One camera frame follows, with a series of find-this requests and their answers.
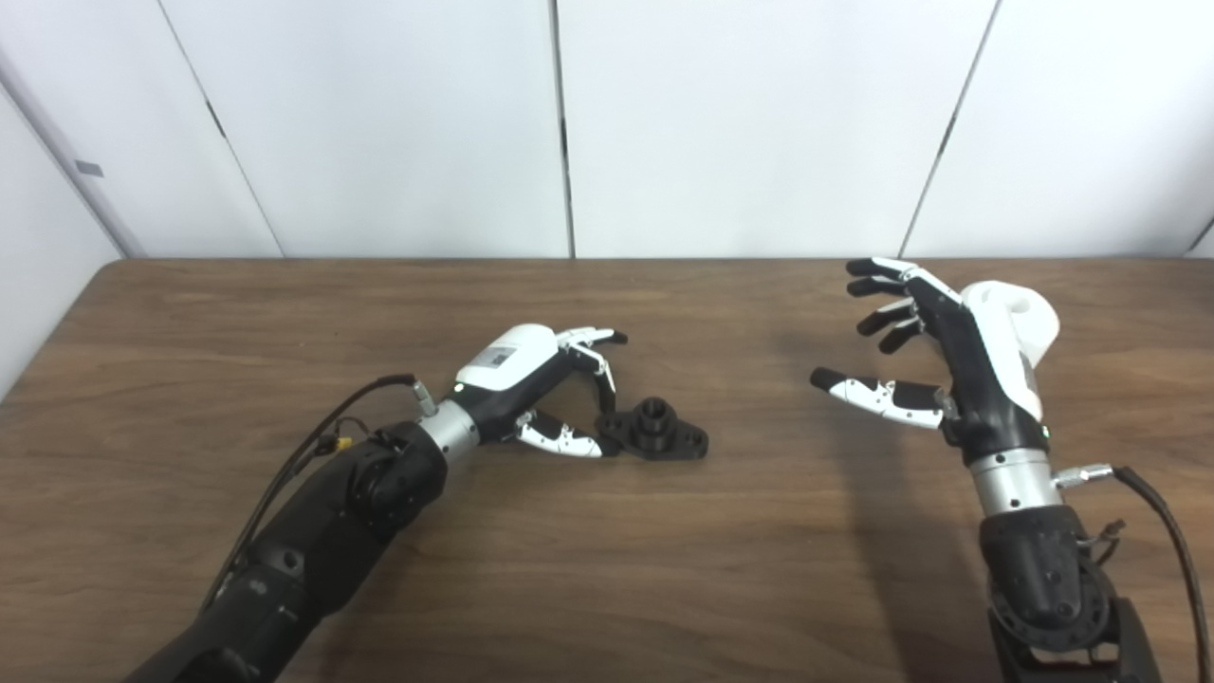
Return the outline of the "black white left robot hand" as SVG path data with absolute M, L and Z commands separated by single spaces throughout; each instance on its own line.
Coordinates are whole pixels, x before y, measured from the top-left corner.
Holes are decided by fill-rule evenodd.
M 556 332 L 538 323 L 520 324 L 459 369 L 444 402 L 467 415 L 469 433 L 478 445 L 521 442 L 572 457 L 615 457 L 619 446 L 613 442 L 548 415 L 538 403 L 574 372 L 585 372 L 599 389 L 599 412 L 614 412 L 615 379 L 596 346 L 626 341 L 626 334 L 613 328 Z

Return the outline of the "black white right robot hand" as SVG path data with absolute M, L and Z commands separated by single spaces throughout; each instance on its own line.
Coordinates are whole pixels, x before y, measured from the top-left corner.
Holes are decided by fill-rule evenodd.
M 985 280 L 947 286 L 927 268 L 896 258 L 846 264 L 851 297 L 894 296 L 857 324 L 891 355 L 929 338 L 944 359 L 949 386 L 847 376 L 816 368 L 811 385 L 851 406 L 904 425 L 940 431 L 966 463 L 1017 449 L 1048 450 L 1036 368 L 1057 338 L 1059 319 L 1036 290 Z

